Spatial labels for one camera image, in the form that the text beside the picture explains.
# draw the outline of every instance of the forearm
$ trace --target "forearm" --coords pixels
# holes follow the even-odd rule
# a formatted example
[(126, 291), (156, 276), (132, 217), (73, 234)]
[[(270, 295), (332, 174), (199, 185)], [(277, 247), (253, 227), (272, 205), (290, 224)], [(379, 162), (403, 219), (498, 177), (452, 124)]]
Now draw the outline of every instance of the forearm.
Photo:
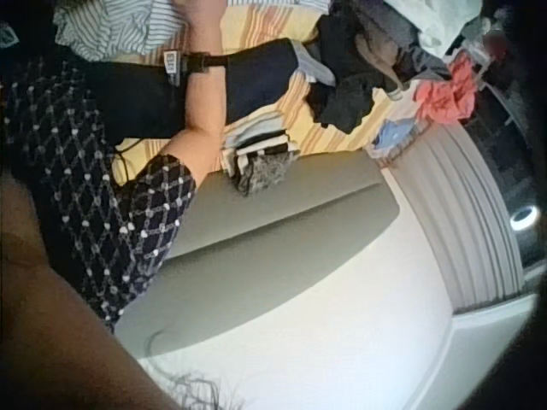
[[(220, 23), (192, 23), (190, 52), (222, 54)], [(225, 68), (211, 67), (207, 73), (192, 74), (188, 79), (185, 104), (186, 129), (171, 139), (163, 153), (184, 162), (200, 185), (222, 145), (226, 123)]]
[[(196, 23), (190, 29), (190, 52), (222, 55), (220, 27)], [(226, 70), (210, 67), (207, 73), (194, 73), (186, 89), (186, 128), (221, 138), (226, 124)]]

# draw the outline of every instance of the light blue cloth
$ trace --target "light blue cloth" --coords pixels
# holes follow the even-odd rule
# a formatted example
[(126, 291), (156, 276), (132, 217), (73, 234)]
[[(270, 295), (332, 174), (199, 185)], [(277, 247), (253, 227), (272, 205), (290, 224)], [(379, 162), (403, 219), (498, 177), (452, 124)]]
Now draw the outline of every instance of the light blue cloth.
[(378, 137), (373, 141), (374, 149), (390, 149), (401, 143), (409, 135), (415, 122), (416, 118), (384, 121), (379, 129)]

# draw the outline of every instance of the striped blanket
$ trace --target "striped blanket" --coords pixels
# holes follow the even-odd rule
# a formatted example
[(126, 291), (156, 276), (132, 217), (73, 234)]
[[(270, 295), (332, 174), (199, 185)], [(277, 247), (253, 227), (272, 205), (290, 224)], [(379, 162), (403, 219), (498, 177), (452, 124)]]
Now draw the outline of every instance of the striped blanket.
[[(311, 39), (315, 35), (315, 23), (320, 16), (320, 11), (307, 8), (262, 5), (230, 7), (222, 21), (225, 52), (233, 53), (276, 38), (293, 38), (300, 41)], [(181, 30), (170, 42), (147, 56), (120, 56), (115, 60), (161, 65), (163, 50), (181, 46), (184, 44), (184, 38), (184, 30)], [(226, 132), (257, 115), (280, 111), (284, 116), (284, 127), (291, 140), (300, 147), (302, 155), (355, 150), (367, 145), (376, 137), (392, 105), (383, 91), (376, 91), (373, 112), (364, 118), (362, 124), (350, 135), (346, 135), (333, 126), (325, 129), (313, 122), (311, 110), (304, 101), (308, 92), (309, 84), (305, 78), (300, 73), (295, 73), (288, 92), (277, 103), (263, 107), (237, 123), (227, 126)], [(124, 149), (136, 141), (136, 139), (127, 138), (119, 148)], [(133, 178), (143, 169), (148, 160), (166, 143), (164, 139), (148, 139), (127, 151), (124, 158), (129, 177)], [(126, 176), (121, 160), (115, 161), (113, 169), (116, 180), (124, 183)], [(211, 171), (219, 169), (221, 169), (220, 159)]]

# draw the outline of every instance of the black strap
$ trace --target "black strap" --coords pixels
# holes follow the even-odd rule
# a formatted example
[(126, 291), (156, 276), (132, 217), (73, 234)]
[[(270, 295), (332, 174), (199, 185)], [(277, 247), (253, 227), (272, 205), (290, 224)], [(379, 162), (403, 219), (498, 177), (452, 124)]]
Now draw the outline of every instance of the black strap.
[(182, 73), (207, 73), (209, 67), (228, 67), (228, 56), (210, 56), (195, 53), (182, 56), (180, 71)]

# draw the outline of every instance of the hand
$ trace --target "hand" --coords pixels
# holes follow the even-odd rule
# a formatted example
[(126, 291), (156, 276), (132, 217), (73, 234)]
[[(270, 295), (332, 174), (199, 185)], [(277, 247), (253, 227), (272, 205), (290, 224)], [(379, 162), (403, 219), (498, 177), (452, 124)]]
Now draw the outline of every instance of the hand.
[(191, 25), (220, 25), (226, 12), (226, 0), (174, 0)]

